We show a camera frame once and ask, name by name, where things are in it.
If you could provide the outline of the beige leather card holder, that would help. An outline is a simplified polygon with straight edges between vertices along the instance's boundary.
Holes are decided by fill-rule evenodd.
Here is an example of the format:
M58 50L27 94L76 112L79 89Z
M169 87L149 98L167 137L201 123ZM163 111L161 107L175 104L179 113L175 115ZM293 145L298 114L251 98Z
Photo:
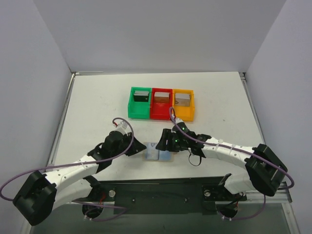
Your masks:
M160 151L156 149L156 142L144 142L146 149L142 153L144 161L153 162L171 162L174 160L174 156L169 151Z

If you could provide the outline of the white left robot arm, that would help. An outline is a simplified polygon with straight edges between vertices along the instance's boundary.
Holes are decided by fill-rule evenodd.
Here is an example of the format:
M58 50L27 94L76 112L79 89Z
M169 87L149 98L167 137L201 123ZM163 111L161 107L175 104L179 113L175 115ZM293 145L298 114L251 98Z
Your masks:
M104 142L78 161L51 172L31 173L13 199L13 204L31 226L44 221L55 208L80 198L99 198L93 175L112 164L118 155L132 156L146 149L132 133L111 131Z

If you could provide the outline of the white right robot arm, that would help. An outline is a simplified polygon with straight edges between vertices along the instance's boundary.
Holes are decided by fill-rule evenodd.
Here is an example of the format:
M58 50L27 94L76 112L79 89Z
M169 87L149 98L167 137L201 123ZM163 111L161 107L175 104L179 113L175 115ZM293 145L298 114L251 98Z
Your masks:
M163 129L156 149L160 151L189 151L200 158L225 161L245 170L240 175L229 173L225 182L218 186L218 195L229 199L234 194L245 191L259 191L266 196L274 196L287 172L287 167L270 147L259 144L244 147L229 144L210 135L195 134L182 127Z

